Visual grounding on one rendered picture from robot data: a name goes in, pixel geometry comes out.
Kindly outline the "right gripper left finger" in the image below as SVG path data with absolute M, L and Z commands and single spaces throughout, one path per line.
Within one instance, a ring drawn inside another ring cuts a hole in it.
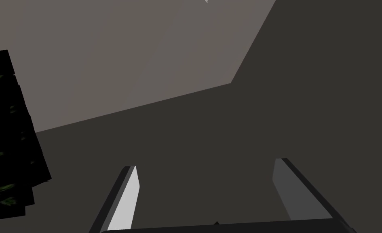
M 131 229 L 139 189 L 136 166 L 125 166 L 111 188 L 89 233 Z

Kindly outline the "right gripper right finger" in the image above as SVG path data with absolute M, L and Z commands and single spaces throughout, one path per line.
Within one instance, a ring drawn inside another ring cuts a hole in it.
M 272 181 L 291 220 L 343 220 L 289 159 L 275 159 Z

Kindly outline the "black window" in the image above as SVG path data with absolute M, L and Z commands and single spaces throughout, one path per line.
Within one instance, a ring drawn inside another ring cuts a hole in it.
M 51 180 L 7 50 L 0 51 L 0 219 L 25 215 L 33 188 Z

